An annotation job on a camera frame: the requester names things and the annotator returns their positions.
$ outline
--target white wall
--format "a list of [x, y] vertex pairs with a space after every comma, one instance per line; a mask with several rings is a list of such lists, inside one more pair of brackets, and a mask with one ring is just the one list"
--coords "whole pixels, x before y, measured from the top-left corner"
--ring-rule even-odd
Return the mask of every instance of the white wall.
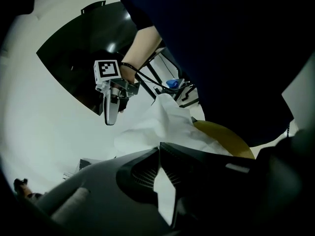
[[[152, 104], [141, 89], [114, 126], [71, 96], [36, 55], [60, 27], [98, 0], [35, 0], [31, 15], [19, 16], [4, 48], [0, 65], [0, 149], [10, 185], [28, 178], [35, 192], [45, 192], [75, 169], [81, 157], [116, 155], [114, 137], [130, 127]], [[107, 3], [118, 0], [107, 0]]]
[[315, 123], [315, 52], [283, 92], [299, 129]]

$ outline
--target forearm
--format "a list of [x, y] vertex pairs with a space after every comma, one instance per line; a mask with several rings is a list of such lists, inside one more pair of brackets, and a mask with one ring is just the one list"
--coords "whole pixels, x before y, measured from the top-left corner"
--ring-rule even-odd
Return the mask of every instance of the forearm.
[[161, 41], [162, 39], [154, 26], [139, 30], [122, 62], [140, 69]]

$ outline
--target black cable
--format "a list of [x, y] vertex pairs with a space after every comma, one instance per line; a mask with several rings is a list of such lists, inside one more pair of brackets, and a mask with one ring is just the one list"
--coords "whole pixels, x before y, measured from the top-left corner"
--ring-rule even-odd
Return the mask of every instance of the black cable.
[[[150, 82], [150, 81], [144, 81], [144, 80], [142, 80], [143, 82], [146, 82], [146, 83], [152, 83], [153, 84], [153, 82]], [[177, 99], [177, 100], [180, 100], [181, 98], [182, 98], [182, 94], [183, 94], [183, 92], [181, 92], [181, 94], [179, 95], [179, 98]]]
[[161, 55], [159, 54], [158, 56], [161, 58], [161, 60], [163, 61], [164, 65], [166, 66], [166, 68], [167, 68], [167, 70], [170, 72], [170, 74], [173, 76], [173, 78], [175, 78], [175, 76], [172, 74], [172, 72], [168, 69], [168, 67], [167, 67], [167, 65], [165, 64], [165, 62], [164, 62], [163, 58], [161, 57]]
[[147, 80], [151, 81], [151, 83], [154, 83], [154, 84], [156, 84], [157, 86], [159, 86], [159, 87], [161, 87], [161, 88], [163, 88], [163, 89], [165, 89], [165, 90], [167, 90], [167, 91], [170, 91], [170, 92], [177, 92], [177, 91], [179, 91], [179, 90], [181, 90], [181, 89], [183, 89], [183, 88], [186, 88], [186, 87], [189, 87], [189, 86], [192, 85], [192, 84], [188, 84], [188, 85], [186, 85], [186, 86], [184, 86], [184, 87], [181, 87], [181, 88], [179, 88], [179, 89], [167, 88], [167, 87], [165, 87], [165, 86], [163, 86], [163, 85], [161, 85], [161, 84], [155, 82], [154, 80], [150, 79], [148, 76], [144, 75], [142, 72], [140, 72], [138, 69], [134, 68], [132, 65], [130, 65], [130, 64], [128, 64], [128, 63], [122, 62], [121, 65], [124, 65], [124, 66], [129, 67], [130, 69], [134, 70], [136, 73], [140, 74], [141, 76], [143, 76], [143, 77], [146, 78]]

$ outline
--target black curved panel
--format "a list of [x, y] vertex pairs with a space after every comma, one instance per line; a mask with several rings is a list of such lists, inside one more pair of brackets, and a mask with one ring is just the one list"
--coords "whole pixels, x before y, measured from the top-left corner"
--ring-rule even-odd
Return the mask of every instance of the black curved panel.
[[158, 195], [153, 190], [158, 174], [159, 150], [154, 148], [146, 154], [122, 165], [116, 174], [119, 188], [130, 198], [158, 207]]
[[93, 10], [96, 9], [96, 8], [105, 6], [105, 4], [106, 4], [106, 1], [98, 1], [98, 2], [91, 3], [90, 5], [84, 7], [84, 8], [81, 10], [81, 14], [90, 13], [91, 11], [93, 11]]
[[102, 94], [95, 90], [94, 61], [121, 60], [136, 32], [123, 4], [115, 2], [71, 20], [39, 48], [37, 55], [69, 93], [100, 115]]

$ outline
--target black chair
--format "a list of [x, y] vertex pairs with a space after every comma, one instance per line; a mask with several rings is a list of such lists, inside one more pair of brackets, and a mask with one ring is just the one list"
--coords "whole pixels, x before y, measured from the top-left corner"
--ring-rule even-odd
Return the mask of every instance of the black chair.
[[85, 8], [83, 8], [81, 10], [81, 15], [83, 14], [87, 14], [89, 12], [91, 12], [92, 10], [96, 9], [96, 8], [99, 8], [99, 7], [102, 7], [102, 6], [105, 6], [106, 4], [106, 1], [99, 1], [99, 2], [94, 2], [88, 6], [86, 6]]
[[[180, 68], [179, 64], [176, 62], [176, 60], [174, 59], [174, 57], [172, 56], [172, 54], [170, 53], [170, 51], [168, 50], [168, 48], [164, 48], [163, 51], [161, 51], [161, 54], [168, 60], [170, 61], [178, 70], [178, 78], [179, 79], [184, 79], [185, 81], [190, 81], [189, 77], [187, 76], [187, 74]], [[192, 92], [194, 89], [196, 88], [195, 85], [192, 85], [191, 88], [189, 89], [189, 91], [187, 93], [185, 93], [185, 98], [182, 99], [182, 101], [185, 101], [188, 99], [189, 97], [189, 93]], [[180, 105], [181, 108], [185, 108], [188, 107], [196, 102], [199, 102], [199, 98], [184, 104], [184, 105]]]

